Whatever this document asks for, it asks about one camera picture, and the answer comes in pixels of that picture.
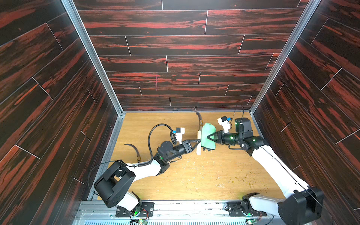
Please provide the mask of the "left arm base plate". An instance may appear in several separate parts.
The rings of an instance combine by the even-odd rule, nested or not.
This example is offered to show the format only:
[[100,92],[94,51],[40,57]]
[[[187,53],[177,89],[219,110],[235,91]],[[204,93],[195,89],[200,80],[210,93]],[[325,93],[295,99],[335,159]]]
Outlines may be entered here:
[[128,211],[126,208],[117,206],[116,218],[151,218],[154,214],[154,202],[140,202],[133,210]]

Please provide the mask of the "sickle with yellow label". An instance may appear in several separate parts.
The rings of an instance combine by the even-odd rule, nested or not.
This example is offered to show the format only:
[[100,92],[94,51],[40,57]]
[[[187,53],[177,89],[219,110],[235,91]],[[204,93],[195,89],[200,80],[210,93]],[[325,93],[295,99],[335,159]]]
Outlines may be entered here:
[[203,127],[203,120],[201,114],[196,109],[191,109],[191,111],[195,112],[199,119],[199,129],[202,129]]

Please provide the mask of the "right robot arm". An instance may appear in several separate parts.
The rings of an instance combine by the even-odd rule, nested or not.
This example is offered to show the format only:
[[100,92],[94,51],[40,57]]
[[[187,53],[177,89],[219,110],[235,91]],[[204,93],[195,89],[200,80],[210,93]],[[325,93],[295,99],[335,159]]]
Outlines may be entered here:
[[244,195],[240,212],[245,216],[261,216],[269,213],[279,217],[287,225],[304,225],[321,218],[324,193],[311,187],[296,175],[273,151],[261,136],[254,136],[251,122],[247,118],[235,119],[235,132],[229,130],[230,119],[221,117],[218,123],[222,130],[205,123],[201,130],[201,145],[205,150],[214,150],[216,144],[231,150],[243,150],[257,161],[281,189],[284,198],[263,196],[257,192]]

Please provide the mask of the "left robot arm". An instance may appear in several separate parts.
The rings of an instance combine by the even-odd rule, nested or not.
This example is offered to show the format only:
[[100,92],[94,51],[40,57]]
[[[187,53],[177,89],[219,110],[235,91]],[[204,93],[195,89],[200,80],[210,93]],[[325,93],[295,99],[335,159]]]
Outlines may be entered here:
[[132,211],[140,205],[140,199],[128,191],[132,183],[163,174],[175,158],[191,153],[200,142],[200,139],[184,140],[174,146],[170,141],[165,141],[158,147],[153,160],[145,166],[129,166],[118,160],[97,179],[94,188],[108,208],[117,206]]

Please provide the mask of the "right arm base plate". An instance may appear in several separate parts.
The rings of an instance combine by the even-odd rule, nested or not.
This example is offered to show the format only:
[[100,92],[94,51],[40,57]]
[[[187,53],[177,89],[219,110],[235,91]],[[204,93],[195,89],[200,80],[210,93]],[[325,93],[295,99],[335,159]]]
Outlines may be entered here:
[[225,210],[231,217],[261,217],[267,216],[266,212],[256,211],[250,203],[242,201],[227,202]]

